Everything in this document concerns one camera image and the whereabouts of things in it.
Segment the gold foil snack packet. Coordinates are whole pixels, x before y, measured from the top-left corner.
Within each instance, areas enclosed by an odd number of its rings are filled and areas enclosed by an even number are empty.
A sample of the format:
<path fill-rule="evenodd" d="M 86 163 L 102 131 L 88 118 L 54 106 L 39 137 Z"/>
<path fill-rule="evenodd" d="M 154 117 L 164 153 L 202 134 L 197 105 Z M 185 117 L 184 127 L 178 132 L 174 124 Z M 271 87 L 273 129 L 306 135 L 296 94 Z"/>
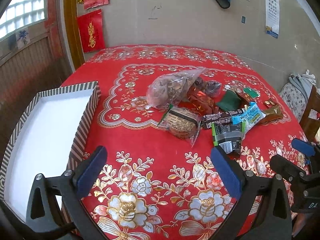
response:
<path fill-rule="evenodd" d="M 276 121 L 283 118 L 283 112 L 279 105 L 275 105 L 271 108 L 262 111 L 265 115 L 259 122 L 264 124 L 272 121 Z"/>

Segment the light blue sachima packet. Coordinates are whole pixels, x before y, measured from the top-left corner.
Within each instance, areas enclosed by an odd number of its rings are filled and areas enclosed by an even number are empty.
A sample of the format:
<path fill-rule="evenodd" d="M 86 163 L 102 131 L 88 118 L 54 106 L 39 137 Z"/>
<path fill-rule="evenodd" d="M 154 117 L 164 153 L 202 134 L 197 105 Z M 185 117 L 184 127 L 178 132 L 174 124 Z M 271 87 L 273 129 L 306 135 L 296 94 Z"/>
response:
<path fill-rule="evenodd" d="M 260 110 L 256 102 L 250 102 L 244 113 L 232 117 L 232 124 L 242 124 L 244 133 L 246 134 L 258 122 L 260 122 L 266 115 Z"/>

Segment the green black snack packet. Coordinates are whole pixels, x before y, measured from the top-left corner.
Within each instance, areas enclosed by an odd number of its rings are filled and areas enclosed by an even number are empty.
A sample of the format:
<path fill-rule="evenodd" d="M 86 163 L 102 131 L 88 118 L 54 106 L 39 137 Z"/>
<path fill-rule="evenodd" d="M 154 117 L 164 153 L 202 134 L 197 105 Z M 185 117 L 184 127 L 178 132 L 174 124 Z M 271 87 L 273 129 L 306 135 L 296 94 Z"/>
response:
<path fill-rule="evenodd" d="M 220 146 L 226 154 L 239 154 L 245 135 L 245 124 L 212 124 L 213 145 Z"/>

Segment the small green jelly cup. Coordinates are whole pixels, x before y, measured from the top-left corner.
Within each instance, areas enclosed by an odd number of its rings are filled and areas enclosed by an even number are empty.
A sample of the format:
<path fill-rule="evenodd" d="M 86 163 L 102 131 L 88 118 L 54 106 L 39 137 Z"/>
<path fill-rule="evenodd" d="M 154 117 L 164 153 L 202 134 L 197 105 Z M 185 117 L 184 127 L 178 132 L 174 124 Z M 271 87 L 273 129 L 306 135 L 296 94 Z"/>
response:
<path fill-rule="evenodd" d="M 253 99 L 258 98 L 260 96 L 260 94 L 256 90 L 254 90 L 250 87 L 244 88 L 243 92 L 248 94 Z"/>

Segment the dark green snack packet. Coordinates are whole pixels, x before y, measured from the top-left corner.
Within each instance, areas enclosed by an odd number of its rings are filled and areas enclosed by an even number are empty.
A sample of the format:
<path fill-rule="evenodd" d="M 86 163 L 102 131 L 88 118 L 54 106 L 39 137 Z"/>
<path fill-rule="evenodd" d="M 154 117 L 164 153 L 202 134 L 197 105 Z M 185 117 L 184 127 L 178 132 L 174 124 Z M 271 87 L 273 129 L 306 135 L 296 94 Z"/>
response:
<path fill-rule="evenodd" d="M 241 106 L 241 99 L 237 94 L 231 90 L 227 90 L 223 98 L 216 103 L 216 105 L 223 111 L 235 111 Z"/>

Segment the dark brown chocolate bar wrapper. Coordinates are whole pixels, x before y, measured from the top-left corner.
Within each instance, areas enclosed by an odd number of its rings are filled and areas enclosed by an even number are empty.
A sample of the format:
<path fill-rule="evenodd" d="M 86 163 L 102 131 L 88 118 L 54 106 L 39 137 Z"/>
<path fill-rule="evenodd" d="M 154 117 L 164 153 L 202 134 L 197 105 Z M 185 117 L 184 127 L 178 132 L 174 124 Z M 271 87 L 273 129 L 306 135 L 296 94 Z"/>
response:
<path fill-rule="evenodd" d="M 207 114 L 202 117 L 201 127 L 203 129 L 211 129 L 212 124 L 231 124 L 232 117 L 244 113 L 245 109 L 237 109 L 235 111 L 227 111 L 215 114 Z"/>

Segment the red foil snack packet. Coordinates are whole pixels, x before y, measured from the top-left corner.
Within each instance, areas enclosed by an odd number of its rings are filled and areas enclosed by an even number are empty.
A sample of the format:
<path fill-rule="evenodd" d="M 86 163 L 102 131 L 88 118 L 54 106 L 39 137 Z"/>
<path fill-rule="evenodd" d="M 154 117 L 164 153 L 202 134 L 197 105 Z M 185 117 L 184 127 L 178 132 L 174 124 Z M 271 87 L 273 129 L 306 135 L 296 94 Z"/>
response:
<path fill-rule="evenodd" d="M 215 114 L 219 111 L 214 100 L 194 86 L 188 90 L 187 98 L 201 115 Z"/>

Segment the dark candy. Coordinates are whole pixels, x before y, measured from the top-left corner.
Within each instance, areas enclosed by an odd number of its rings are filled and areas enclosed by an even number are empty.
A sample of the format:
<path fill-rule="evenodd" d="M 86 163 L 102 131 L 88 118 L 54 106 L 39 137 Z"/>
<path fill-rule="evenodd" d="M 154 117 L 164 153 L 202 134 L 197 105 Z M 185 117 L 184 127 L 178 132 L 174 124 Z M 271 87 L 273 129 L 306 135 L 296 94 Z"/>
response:
<path fill-rule="evenodd" d="M 209 80 L 204 86 L 204 93 L 208 96 L 215 98 L 221 93 L 221 83 L 215 80 Z"/>

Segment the clear packet of round biscuits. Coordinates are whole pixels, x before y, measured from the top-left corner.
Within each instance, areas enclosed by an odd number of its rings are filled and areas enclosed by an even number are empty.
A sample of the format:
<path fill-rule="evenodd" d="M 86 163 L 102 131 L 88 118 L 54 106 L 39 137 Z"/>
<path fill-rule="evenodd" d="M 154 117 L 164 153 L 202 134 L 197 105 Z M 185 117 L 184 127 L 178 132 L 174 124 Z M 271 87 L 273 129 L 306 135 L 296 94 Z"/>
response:
<path fill-rule="evenodd" d="M 202 116 L 191 112 L 187 108 L 169 105 L 157 128 L 188 141 L 191 146 L 194 146 L 200 133 L 201 119 Z"/>

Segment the clear bag of dried snacks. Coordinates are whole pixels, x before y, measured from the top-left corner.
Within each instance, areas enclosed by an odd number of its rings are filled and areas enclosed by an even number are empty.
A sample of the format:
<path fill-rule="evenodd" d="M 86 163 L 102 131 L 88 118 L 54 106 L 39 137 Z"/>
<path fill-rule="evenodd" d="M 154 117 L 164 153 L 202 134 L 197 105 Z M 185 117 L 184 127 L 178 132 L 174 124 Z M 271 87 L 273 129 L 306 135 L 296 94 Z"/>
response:
<path fill-rule="evenodd" d="M 157 77 L 146 91 L 148 105 L 156 109 L 177 106 L 186 96 L 196 79 L 206 68 L 182 70 Z"/>

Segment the small red brown snack packet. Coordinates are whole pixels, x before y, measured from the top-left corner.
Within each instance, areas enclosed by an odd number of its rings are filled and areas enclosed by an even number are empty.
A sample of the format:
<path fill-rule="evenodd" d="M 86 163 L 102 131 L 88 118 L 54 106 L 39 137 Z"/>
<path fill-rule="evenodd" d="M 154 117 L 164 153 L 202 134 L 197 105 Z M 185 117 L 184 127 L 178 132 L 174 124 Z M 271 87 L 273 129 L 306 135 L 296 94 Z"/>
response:
<path fill-rule="evenodd" d="M 253 101 L 252 97 L 244 92 L 236 92 L 236 95 L 240 98 L 243 105 L 249 105 Z"/>

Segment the wooden chair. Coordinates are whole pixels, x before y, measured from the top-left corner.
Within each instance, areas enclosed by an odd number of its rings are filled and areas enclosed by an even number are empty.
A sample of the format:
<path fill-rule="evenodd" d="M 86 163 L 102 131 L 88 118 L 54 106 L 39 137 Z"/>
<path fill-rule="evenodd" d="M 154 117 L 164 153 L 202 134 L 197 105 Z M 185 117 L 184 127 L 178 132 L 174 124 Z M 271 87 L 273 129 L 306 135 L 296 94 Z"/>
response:
<path fill-rule="evenodd" d="M 319 114 L 319 100 L 317 88 L 313 86 L 299 123 L 308 141 L 314 141 L 319 130 L 319 120 L 317 119 L 317 114 Z"/>

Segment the floral fabric bundle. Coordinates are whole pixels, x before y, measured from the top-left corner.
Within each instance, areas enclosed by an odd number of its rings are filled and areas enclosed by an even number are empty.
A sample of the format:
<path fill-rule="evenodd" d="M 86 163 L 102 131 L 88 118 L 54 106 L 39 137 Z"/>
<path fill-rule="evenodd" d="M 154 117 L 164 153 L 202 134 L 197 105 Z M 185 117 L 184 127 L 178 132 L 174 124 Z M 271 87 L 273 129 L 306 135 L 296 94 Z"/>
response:
<path fill-rule="evenodd" d="M 279 93 L 298 122 L 304 114 L 313 86 L 317 87 L 316 77 L 307 69 L 302 75 L 291 74 Z"/>

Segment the small gold wrapped candy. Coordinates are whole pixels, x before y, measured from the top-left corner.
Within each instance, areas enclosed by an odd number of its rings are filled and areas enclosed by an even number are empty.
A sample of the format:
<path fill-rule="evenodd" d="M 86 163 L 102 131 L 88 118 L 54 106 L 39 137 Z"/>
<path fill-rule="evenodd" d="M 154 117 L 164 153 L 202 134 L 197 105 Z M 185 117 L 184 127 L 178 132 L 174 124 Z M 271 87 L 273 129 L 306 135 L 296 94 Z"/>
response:
<path fill-rule="evenodd" d="M 268 107 L 268 108 L 271 108 L 271 107 L 274 106 L 274 102 L 273 102 L 273 101 L 270 101 L 270 100 L 264 101 L 264 104 L 265 104 L 265 106 Z"/>

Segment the striped white cardboard box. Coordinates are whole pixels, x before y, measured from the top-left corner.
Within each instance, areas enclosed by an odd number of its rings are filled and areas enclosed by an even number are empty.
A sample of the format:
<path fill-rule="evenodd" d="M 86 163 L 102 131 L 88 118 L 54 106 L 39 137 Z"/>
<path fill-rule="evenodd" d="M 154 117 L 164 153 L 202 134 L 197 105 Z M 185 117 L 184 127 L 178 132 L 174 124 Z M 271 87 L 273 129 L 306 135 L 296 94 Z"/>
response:
<path fill-rule="evenodd" d="M 1 163 L 1 200 L 21 221 L 37 174 L 59 176 L 83 161 L 100 96 L 97 81 L 45 90 L 22 113 Z"/>

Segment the red floral tablecloth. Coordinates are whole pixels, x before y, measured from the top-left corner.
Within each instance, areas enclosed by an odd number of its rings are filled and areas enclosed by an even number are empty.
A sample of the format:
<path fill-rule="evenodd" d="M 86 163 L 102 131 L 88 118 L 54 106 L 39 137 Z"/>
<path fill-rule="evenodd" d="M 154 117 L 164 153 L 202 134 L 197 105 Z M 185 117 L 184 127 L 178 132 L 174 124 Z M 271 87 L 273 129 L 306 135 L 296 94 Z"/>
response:
<path fill-rule="evenodd" d="M 281 155 L 307 171 L 292 148 L 305 139 L 299 122 L 278 93 L 247 63 L 221 51 L 181 46 L 108 48 L 76 70 L 64 85 L 97 81 L 101 98 L 86 138 L 84 155 L 103 145 L 105 166 L 83 204 L 109 239 L 208 239 L 235 204 L 210 161 L 212 132 L 195 140 L 160 129 L 164 111 L 150 106 L 146 91 L 158 77 L 204 68 L 204 81 L 222 90 L 257 93 L 260 109 L 272 100 L 283 117 L 255 125 L 244 137 L 236 162 L 272 177 L 270 160 Z"/>

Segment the eye chart poster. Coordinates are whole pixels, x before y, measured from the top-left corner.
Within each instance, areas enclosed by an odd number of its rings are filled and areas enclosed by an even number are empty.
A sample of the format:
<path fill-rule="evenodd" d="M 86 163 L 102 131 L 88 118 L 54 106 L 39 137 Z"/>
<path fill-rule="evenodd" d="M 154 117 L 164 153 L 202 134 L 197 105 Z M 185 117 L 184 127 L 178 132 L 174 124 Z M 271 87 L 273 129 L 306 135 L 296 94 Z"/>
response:
<path fill-rule="evenodd" d="M 279 36 L 280 7 L 279 0 L 265 0 L 265 30 L 274 38 Z"/>

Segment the red paper bag lower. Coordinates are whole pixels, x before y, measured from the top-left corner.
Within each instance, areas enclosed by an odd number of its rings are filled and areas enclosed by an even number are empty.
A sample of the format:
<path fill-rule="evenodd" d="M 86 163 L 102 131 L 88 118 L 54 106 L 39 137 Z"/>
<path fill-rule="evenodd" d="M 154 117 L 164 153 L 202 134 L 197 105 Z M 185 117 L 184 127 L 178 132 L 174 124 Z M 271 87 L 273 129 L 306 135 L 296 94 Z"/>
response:
<path fill-rule="evenodd" d="M 105 49 L 101 9 L 77 17 L 77 23 L 84 53 Z"/>

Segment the glass block window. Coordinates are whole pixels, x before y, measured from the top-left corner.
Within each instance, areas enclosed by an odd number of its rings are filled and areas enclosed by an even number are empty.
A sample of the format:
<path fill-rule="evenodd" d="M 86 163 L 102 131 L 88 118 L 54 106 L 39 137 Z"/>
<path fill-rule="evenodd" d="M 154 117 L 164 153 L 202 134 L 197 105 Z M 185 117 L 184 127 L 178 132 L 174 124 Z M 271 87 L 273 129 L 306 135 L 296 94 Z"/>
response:
<path fill-rule="evenodd" d="M 44 20 L 47 0 L 11 0 L 1 15 L 1 39 L 17 29 Z"/>

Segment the wooden door frame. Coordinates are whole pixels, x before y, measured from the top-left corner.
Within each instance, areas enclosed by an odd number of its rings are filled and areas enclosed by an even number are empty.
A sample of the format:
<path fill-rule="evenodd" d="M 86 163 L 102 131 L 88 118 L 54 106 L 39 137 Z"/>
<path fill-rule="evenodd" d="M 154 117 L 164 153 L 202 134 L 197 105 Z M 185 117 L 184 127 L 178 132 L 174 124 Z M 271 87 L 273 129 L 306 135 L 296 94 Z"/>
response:
<path fill-rule="evenodd" d="M 77 70 L 85 62 L 77 22 L 77 0 L 63 0 L 68 48 L 73 68 Z"/>

